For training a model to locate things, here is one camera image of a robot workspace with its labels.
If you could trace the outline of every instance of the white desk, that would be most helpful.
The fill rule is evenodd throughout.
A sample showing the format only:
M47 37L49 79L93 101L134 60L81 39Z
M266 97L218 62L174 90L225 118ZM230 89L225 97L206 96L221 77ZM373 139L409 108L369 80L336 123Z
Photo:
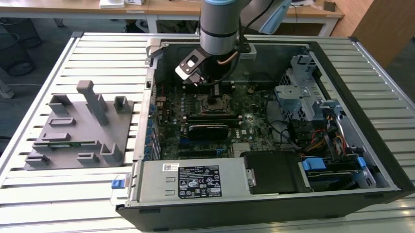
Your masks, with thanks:
M158 20L199 20L201 3L185 0L147 0L145 5L126 5L126 8L101 9L99 0L3 0L0 17L27 18L94 18L142 19L149 21L150 33L158 33ZM324 24L320 36L330 36L344 12L318 10L313 7L290 9L284 20L286 23Z

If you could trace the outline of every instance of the metal slotted surface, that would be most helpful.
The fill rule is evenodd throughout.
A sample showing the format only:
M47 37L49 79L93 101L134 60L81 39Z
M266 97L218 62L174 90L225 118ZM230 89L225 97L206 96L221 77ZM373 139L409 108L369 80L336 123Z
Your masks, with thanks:
M195 39L191 35L86 33L73 38L46 85L0 159L0 232L109 232L137 233L134 225L115 212L110 197L111 180L131 172L133 149L145 90L145 63L149 38ZM348 38L251 36L262 40L318 41L356 95L405 171L415 181L415 111L408 97L370 58ZM42 132L51 110L51 94L77 93L79 80L93 80L106 100L125 95L135 101L126 163L114 168L25 171L25 159ZM324 83L333 94L328 79ZM415 196L372 206L345 218L258 224L181 232L410 232L415 228Z

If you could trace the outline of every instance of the power supply label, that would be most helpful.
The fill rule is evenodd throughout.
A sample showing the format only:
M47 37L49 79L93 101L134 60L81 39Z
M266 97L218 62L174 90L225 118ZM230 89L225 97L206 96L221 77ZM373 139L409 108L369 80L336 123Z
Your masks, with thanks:
M222 197L219 166L179 167L179 197Z

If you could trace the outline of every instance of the barcode sticker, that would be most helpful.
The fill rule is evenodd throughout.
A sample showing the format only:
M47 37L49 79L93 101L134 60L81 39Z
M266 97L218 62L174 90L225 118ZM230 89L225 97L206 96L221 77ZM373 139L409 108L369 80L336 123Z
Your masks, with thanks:
M163 171L179 171L181 164L163 164Z

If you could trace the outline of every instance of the black trash bin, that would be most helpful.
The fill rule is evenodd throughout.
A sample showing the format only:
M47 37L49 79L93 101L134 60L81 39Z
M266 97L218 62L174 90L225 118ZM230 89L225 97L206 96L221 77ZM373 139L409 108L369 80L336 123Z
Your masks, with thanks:
M27 49L41 45L42 39L30 18L2 18L0 24L10 33L19 35L19 41Z
M0 33L0 67L11 76L30 73L35 64L27 51L19 43L19 36Z

